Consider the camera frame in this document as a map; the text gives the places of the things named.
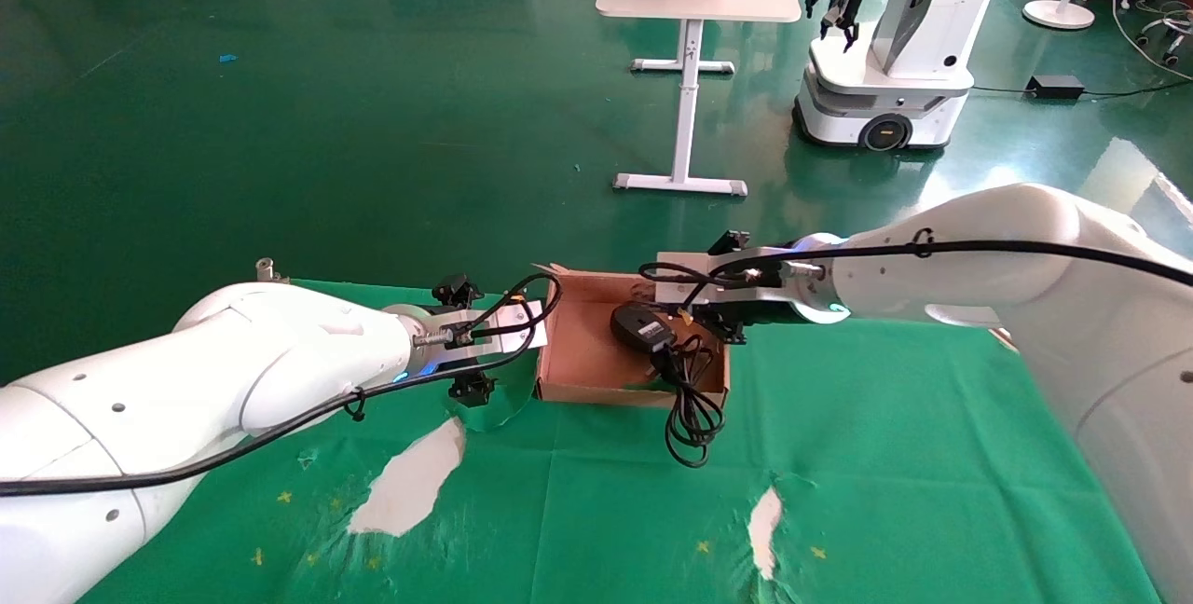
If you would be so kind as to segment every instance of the cardboard box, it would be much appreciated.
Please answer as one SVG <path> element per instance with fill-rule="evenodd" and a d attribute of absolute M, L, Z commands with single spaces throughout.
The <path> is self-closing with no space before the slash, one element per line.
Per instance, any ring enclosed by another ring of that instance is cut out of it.
<path fill-rule="evenodd" d="M 675 401 L 674 393 L 633 388 L 648 383 L 654 368 L 645 355 L 626 349 L 610 329 L 614 308 L 628 301 L 653 301 L 654 283 L 631 273 L 571 271 L 557 264 L 540 269 L 560 279 L 563 297 L 546 319 L 548 345 L 538 357 L 538 397 L 544 401 L 670 408 Z M 728 347 L 699 325 L 686 325 L 679 318 L 662 318 L 674 329 L 679 341 L 700 334 L 705 347 L 712 350 L 713 360 L 697 388 L 723 407 L 729 395 Z"/>

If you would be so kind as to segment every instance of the glossy floor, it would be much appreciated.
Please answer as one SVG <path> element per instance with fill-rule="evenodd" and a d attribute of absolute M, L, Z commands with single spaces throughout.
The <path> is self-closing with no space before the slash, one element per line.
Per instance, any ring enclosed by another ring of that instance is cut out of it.
<path fill-rule="evenodd" d="M 669 168 L 678 80 L 625 67 L 674 51 L 676 25 L 593 1 L 0 0 L 0 382 L 166 332 L 262 255 L 310 278 L 465 271 L 500 289 L 531 263 L 631 270 L 727 228 L 847 235 L 1012 180 L 1193 253 L 1193 87 L 975 92 L 934 161 L 823 149 L 791 129 L 811 20 L 706 30 L 705 56 L 738 72 L 701 78 L 693 174 L 742 178 L 749 197 L 613 191 L 619 171 Z M 1024 21 L 1025 1 L 993 0 L 981 85 L 1163 80 L 1106 4 L 1059 33 Z"/>

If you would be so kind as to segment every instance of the table foot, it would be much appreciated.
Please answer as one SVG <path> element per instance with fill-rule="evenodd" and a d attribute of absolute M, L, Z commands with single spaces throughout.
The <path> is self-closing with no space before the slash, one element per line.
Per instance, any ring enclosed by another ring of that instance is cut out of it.
<path fill-rule="evenodd" d="M 682 64 L 673 58 L 636 58 L 630 63 L 631 70 L 681 70 Z M 728 73 L 734 74 L 733 61 L 701 61 L 700 73 Z"/>
<path fill-rule="evenodd" d="M 613 186 L 619 190 L 669 190 L 673 192 L 704 192 L 736 197 L 743 197 L 749 193 L 744 180 L 687 178 L 681 183 L 676 183 L 670 175 L 638 175 L 636 173 L 618 173 L 617 180 L 613 180 Z"/>

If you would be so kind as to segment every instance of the white table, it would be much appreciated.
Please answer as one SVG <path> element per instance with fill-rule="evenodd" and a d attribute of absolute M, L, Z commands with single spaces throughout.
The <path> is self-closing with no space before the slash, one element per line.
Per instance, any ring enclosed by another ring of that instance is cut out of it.
<path fill-rule="evenodd" d="M 698 74 L 734 72 L 730 62 L 700 61 L 704 21 L 795 21 L 799 19 L 799 0 L 596 0 L 596 12 L 605 17 L 679 20 L 679 48 L 674 61 L 639 58 L 631 64 L 631 69 L 680 72 L 679 121 L 672 174 L 620 173 L 613 186 L 746 196 L 748 190 L 742 180 L 711 180 L 690 178 L 687 174 L 692 159 Z"/>

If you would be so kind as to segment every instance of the green table cover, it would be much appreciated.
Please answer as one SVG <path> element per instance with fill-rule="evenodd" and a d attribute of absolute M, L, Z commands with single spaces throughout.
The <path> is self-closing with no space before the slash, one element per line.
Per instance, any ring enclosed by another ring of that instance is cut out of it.
<path fill-rule="evenodd" d="M 303 281 L 370 307 L 426 290 Z M 449 417 L 446 384 L 370 401 L 210 474 L 87 604 L 169 602 L 1158 602 L 1108 500 L 1016 355 L 984 331 L 760 326 L 733 351 L 698 470 L 665 411 L 545 403 L 533 355 L 469 412 L 463 463 L 402 537 L 348 535 L 390 457 Z M 778 567 L 746 524 L 774 486 Z"/>

